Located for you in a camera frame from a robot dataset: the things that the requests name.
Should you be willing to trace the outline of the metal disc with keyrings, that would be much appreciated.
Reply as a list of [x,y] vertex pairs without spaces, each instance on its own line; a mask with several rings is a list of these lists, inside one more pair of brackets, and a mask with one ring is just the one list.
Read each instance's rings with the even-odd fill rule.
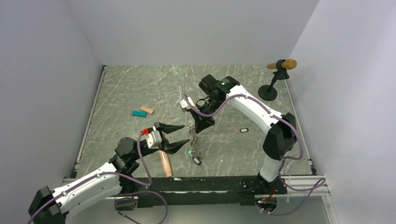
[[192,157],[196,157],[198,159],[201,159],[199,156],[199,151],[198,151],[198,138],[195,133],[195,125],[190,126],[189,128],[189,135],[190,135],[190,155]]

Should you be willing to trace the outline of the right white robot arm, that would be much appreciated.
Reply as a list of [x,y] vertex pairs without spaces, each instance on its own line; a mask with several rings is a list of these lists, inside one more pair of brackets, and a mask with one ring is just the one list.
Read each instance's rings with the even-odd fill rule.
[[187,95],[179,102],[183,111],[190,112],[195,121],[195,132],[199,133],[215,124],[214,115],[225,105],[242,112],[264,132],[265,153],[263,166],[258,173],[258,189],[269,194],[276,187],[284,156],[298,141],[296,119],[291,113],[282,114],[250,94],[236,79],[227,76],[221,80],[206,75],[199,87],[207,95],[202,106]]

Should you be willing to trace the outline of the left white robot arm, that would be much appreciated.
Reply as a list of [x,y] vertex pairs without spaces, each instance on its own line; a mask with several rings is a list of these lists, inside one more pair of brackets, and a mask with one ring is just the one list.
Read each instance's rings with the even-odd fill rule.
[[119,140],[115,154],[91,173],[64,186],[39,189],[28,209],[29,224],[64,224],[66,218],[111,196],[137,193],[139,185],[153,184],[144,157],[157,151],[175,154],[188,139],[170,143],[165,135],[183,129],[183,125],[156,122],[140,131],[136,140]]

